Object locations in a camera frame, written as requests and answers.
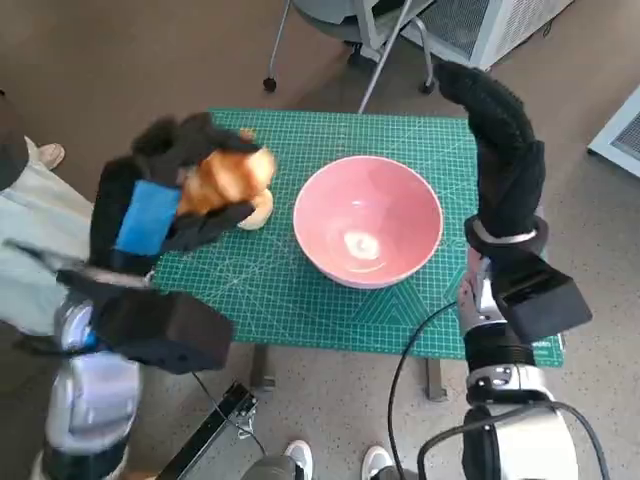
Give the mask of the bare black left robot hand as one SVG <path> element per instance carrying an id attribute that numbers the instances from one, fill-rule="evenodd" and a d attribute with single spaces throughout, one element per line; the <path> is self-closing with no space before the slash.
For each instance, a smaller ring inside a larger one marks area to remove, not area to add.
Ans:
<path id="1" fill-rule="evenodd" d="M 249 195 L 229 193 L 202 213 L 182 213 L 183 186 L 212 154 L 244 161 L 258 149 L 253 141 L 216 126 L 208 112 L 153 121 L 132 141 L 129 153 L 102 170 L 89 264 L 144 275 L 166 252 L 215 242 L 253 214 Z"/>

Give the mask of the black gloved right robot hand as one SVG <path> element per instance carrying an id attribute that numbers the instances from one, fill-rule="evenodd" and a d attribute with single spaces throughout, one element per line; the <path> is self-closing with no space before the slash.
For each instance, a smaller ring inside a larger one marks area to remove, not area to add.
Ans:
<path id="1" fill-rule="evenodd" d="M 434 67 L 441 95 L 467 113 L 477 149 L 478 217 L 494 238 L 534 229 L 546 176 L 544 143 L 523 102 L 488 73 L 451 61 Z"/>

